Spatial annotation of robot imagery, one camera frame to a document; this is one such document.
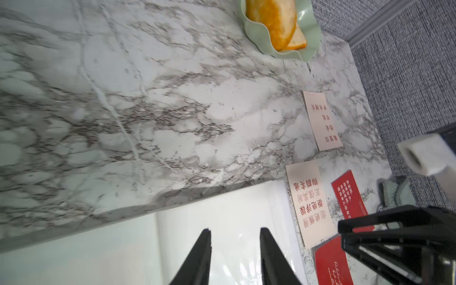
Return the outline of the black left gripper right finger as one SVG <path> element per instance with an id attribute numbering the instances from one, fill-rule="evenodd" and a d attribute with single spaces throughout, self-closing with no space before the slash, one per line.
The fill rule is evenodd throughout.
<path id="1" fill-rule="evenodd" d="M 264 285 L 301 285 L 270 230 L 260 230 L 262 283 Z"/>

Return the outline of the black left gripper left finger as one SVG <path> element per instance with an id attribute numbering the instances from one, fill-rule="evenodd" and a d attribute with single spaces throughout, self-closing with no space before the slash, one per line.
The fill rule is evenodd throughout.
<path id="1" fill-rule="evenodd" d="M 211 254 L 211 231 L 204 229 L 170 285 L 208 285 Z"/>

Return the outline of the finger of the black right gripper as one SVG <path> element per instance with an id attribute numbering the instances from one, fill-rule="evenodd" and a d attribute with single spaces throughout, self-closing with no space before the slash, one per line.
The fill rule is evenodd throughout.
<path id="1" fill-rule="evenodd" d="M 392 285 L 456 283 L 456 247 L 449 242 L 342 235 L 342 249 Z"/>
<path id="2" fill-rule="evenodd" d="M 387 230 L 357 232 L 356 229 L 380 224 L 398 223 Z M 456 214 L 439 207 L 406 205 L 368 216 L 338 222 L 343 246 L 401 245 L 454 246 L 456 244 Z"/>

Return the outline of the white photo album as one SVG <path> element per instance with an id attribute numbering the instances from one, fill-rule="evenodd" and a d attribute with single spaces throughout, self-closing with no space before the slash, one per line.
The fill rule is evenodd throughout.
<path id="1" fill-rule="evenodd" d="M 210 284 L 262 282 L 260 230 L 270 230 L 306 284 L 286 185 L 269 181 L 1 254 L 4 285 L 167 285 L 204 229 Z"/>

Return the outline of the pink card four text rows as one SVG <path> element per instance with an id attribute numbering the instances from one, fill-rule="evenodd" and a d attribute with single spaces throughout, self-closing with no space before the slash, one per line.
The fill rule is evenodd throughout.
<path id="1" fill-rule="evenodd" d="M 318 163 L 287 165 L 286 175 L 304 246 L 311 249 L 336 234 Z"/>

